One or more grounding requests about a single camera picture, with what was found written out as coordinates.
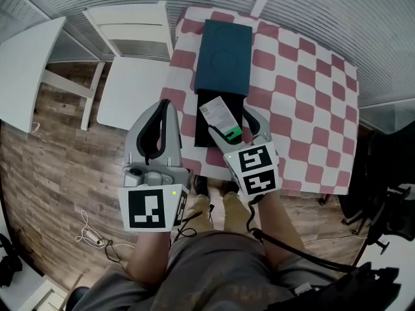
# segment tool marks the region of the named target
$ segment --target table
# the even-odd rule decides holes
[[[270,121],[283,189],[347,194],[357,142],[357,68],[317,42],[277,24],[216,7],[190,6],[160,98],[178,110],[183,164],[195,174],[230,179],[216,148],[195,148],[193,92],[205,19],[252,27],[250,94],[245,104]],[[244,121],[243,139],[252,135]]]
[[[41,82],[87,98],[81,128],[89,115],[104,63],[99,63],[88,89],[45,70],[66,18],[48,21],[20,32],[0,45],[0,119],[29,133]]]
[[[116,56],[99,104],[98,123],[131,129],[159,100],[168,72],[168,62]]]

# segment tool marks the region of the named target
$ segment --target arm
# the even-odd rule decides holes
[[[169,259],[170,232],[140,233],[128,265],[127,274],[145,286],[159,284]]]
[[[265,194],[264,198],[258,203],[258,209],[261,228],[265,234],[300,251],[305,249],[299,234],[288,217],[277,191]],[[273,268],[281,264],[292,254],[267,241],[264,241],[264,249],[265,255]]]

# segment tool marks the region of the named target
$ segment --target checkered tablecloth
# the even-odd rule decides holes
[[[270,121],[283,189],[347,194],[357,142],[357,68],[317,42],[271,22],[215,7],[191,6],[160,98],[173,101],[182,133],[183,164],[195,174],[230,179],[221,152],[196,148],[193,92],[205,19],[252,27],[250,92],[245,105]],[[252,134],[244,121],[243,139]]]

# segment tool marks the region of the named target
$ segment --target dark teal box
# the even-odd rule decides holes
[[[252,27],[206,20],[197,62],[199,89],[247,96],[251,73]]]

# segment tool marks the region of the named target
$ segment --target white cable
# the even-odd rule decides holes
[[[108,241],[108,239],[103,238],[100,233],[89,225],[88,213],[85,210],[81,210],[80,215],[82,216],[82,219],[84,219],[85,226],[81,229],[80,235],[75,237],[75,242],[84,241],[86,244],[95,249],[105,248],[105,240]],[[116,248],[117,246],[129,246],[134,248],[133,245],[127,243],[112,244],[113,248]]]
[[[316,242],[316,241],[324,241],[324,240],[342,240],[343,238],[349,238],[349,237],[360,238],[361,240],[366,240],[367,239],[367,237],[359,237],[357,235],[348,235],[348,236],[342,236],[342,237],[318,238],[316,240],[306,241],[306,242],[304,242],[304,244],[311,243],[311,242]]]

